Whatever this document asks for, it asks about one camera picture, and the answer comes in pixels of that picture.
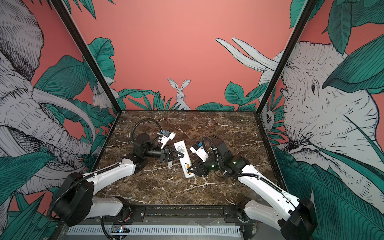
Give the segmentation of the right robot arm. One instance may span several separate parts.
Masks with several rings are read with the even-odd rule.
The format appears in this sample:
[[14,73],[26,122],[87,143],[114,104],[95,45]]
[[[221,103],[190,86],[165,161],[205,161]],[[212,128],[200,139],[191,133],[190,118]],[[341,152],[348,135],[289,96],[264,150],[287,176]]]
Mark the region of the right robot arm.
[[204,137],[190,148],[200,159],[188,171],[205,177],[220,171],[225,177],[237,179],[268,202],[268,206],[249,200],[243,211],[250,220],[261,221],[280,231],[286,240],[312,240],[318,226],[314,203],[298,198],[278,187],[261,174],[241,155],[233,155],[223,140]]

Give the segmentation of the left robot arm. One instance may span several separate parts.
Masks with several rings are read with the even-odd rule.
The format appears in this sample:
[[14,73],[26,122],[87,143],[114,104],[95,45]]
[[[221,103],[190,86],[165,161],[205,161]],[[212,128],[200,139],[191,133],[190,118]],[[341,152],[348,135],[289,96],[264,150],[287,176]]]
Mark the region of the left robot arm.
[[119,222],[129,220],[132,208],[127,200],[120,196],[97,198],[96,193],[120,179],[137,174],[148,164],[149,158],[163,162],[182,158],[183,153],[167,144],[175,135],[174,132],[161,131],[155,145],[148,134],[140,134],[133,140],[133,151],[120,162],[91,173],[68,175],[50,203],[47,218],[51,222],[63,221],[69,227],[85,219],[104,216],[114,217]]

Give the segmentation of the white remote control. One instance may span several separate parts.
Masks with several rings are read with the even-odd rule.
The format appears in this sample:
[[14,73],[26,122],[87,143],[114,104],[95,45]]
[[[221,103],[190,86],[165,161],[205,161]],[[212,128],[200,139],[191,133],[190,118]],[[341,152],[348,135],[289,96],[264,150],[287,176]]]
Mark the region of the white remote control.
[[176,149],[177,151],[179,151],[179,152],[185,154],[185,156],[184,156],[182,159],[179,159],[185,177],[186,177],[187,179],[194,177],[194,176],[195,176],[194,174],[189,173],[189,172],[186,170],[185,163],[189,164],[190,166],[192,165],[192,163],[191,163],[191,159],[190,159],[188,150],[187,150],[187,148],[186,148],[186,144],[185,144],[185,142],[184,142],[184,141],[176,142],[176,143],[174,143],[174,146],[175,146],[175,149]]

